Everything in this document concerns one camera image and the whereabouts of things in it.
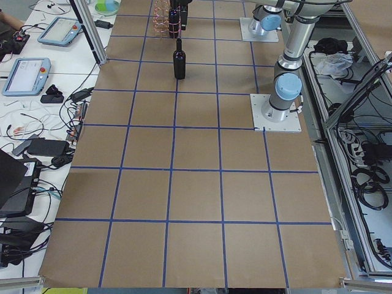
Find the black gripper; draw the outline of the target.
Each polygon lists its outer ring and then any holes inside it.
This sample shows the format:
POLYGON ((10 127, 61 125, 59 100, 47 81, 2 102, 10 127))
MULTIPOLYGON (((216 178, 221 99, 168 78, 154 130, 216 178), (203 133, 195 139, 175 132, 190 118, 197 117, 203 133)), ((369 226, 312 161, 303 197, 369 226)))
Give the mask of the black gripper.
POLYGON ((170 0, 171 9, 180 9, 181 30, 185 31, 188 18, 188 5, 192 0, 170 0))

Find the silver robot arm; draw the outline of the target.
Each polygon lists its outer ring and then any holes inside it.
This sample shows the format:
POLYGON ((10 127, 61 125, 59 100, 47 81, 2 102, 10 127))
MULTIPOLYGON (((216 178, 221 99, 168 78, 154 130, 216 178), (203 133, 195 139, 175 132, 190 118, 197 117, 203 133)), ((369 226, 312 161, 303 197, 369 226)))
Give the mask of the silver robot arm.
POLYGON ((252 12, 252 20, 248 25, 249 32, 254 36, 264 36, 271 31, 275 31, 281 26, 281 12, 281 8, 256 5, 252 12))
POLYGON ((286 10, 294 17, 283 53, 274 69, 274 92, 261 107, 267 120, 280 123, 286 120, 293 101, 301 94, 302 81, 298 69, 302 65, 304 50, 309 43, 316 22, 321 15, 344 1, 254 1, 253 19, 249 31, 275 30, 281 23, 281 12, 286 10))

